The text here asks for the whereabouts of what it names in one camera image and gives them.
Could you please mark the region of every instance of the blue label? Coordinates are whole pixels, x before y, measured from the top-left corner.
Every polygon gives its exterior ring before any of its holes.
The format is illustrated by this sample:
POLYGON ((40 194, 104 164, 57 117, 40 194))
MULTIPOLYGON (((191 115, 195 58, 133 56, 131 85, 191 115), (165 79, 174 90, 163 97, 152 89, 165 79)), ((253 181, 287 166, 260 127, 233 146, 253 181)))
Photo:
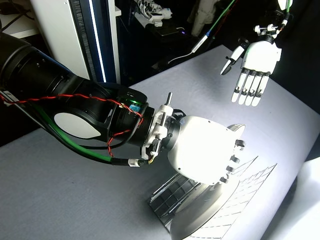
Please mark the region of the blue label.
POLYGON ((140 107, 139 106, 131 104, 129 108, 134 112, 137 112, 137 113, 140 112, 140 107))

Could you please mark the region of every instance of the gray table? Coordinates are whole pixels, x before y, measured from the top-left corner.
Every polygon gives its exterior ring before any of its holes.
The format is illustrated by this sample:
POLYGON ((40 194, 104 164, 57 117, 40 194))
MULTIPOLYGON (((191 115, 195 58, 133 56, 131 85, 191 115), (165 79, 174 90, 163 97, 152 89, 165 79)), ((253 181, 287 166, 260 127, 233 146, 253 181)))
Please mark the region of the gray table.
MULTIPOLYGON (((220 46, 133 86, 157 108, 172 106, 225 126, 243 123, 252 171, 278 163, 224 239, 263 235, 320 132, 320 116, 273 81, 258 107, 231 103, 240 62, 220 76, 220 46)), ((137 155, 134 146, 114 151, 137 155)), ((169 240, 146 200, 173 174, 166 156, 140 169, 109 166, 71 152, 43 130, 0 148, 1 240, 169 240)))

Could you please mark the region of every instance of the light strip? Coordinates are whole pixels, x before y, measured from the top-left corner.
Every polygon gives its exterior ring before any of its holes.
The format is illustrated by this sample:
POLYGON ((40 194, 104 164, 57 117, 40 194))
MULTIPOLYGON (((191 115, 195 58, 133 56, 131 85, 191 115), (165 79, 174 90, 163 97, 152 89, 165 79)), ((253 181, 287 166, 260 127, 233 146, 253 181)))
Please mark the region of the light strip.
POLYGON ((96 25, 96 17, 95 17, 95 11, 94 11, 94 6, 92 3, 92 0, 89 0, 89 6, 90 6, 91 19, 92 19, 96 47, 98 49, 99 61, 100 61, 100 66, 101 66, 101 70, 102 70, 102 77, 103 77, 103 81, 106 83, 107 79, 106 79, 105 68, 104 68, 104 64, 103 64, 102 56, 101 56, 100 43, 99 43, 99 37, 98 37, 98 31, 97 31, 97 25, 96 25))

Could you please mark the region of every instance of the green cable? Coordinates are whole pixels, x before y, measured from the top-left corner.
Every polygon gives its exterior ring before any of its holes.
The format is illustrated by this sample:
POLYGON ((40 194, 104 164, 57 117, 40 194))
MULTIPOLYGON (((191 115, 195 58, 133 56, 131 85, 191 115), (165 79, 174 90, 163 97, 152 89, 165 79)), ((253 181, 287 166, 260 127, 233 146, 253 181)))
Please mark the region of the green cable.
POLYGON ((50 117, 45 113, 45 111, 33 104, 33 107, 37 110, 37 112, 43 117, 43 119, 49 124, 50 127, 52 127, 56 133, 70 146, 74 147, 75 149, 78 149, 79 151, 87 154, 87 155, 91 155, 95 158, 98 158, 100 160, 103 160, 103 161, 107 161, 107 162, 111 162, 112 161, 112 157, 110 156, 105 156, 105 155, 102 155, 102 154, 99 154, 97 152, 94 152, 94 151, 91 151, 89 149, 86 149, 82 146, 79 146, 78 144, 76 144, 74 141, 72 141, 51 119, 50 117))
POLYGON ((286 1, 286 12, 287 12, 287 13, 289 12, 290 4, 291 4, 291 0, 287 0, 287 1, 286 1))
POLYGON ((223 15, 225 15, 226 11, 228 11, 228 9, 231 7, 231 5, 235 2, 235 0, 232 0, 229 5, 226 7, 225 10, 223 10, 223 12, 220 14, 220 16, 218 17, 218 19, 214 22, 214 24, 212 25, 212 27, 210 28, 210 30, 207 32, 207 34, 210 34, 210 32, 212 31, 212 29, 214 29, 214 27, 217 25, 217 23, 220 21, 220 19, 222 18, 223 15))

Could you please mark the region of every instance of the robotic forearm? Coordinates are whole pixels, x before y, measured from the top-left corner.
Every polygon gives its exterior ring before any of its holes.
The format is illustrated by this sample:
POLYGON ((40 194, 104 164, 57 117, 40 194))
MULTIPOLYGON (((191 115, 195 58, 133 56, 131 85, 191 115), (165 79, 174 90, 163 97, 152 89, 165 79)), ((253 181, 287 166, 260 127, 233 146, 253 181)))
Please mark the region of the robotic forearm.
POLYGON ((231 66, 245 52, 241 74, 234 88, 232 102, 240 105, 257 106, 267 86, 269 76, 273 73, 276 64, 280 61, 281 49, 276 46, 275 38, 284 29, 290 17, 289 8, 292 0, 278 0, 278 9, 265 16, 262 23, 265 26, 254 27, 258 40, 249 43, 239 39, 239 46, 234 50, 221 70, 221 75, 227 74, 231 66))
POLYGON ((13 103, 4 91, 20 101, 27 114, 72 151, 98 162, 140 167, 148 165, 161 149, 182 175, 201 183, 227 182, 244 125, 229 128, 214 121, 186 116, 170 106, 172 93, 158 111, 136 90, 96 83, 73 74, 30 44, 0 33, 0 97, 13 103), (106 143, 111 156, 80 146, 68 135, 106 143), (116 158, 112 149, 124 144, 140 147, 141 159, 116 158))

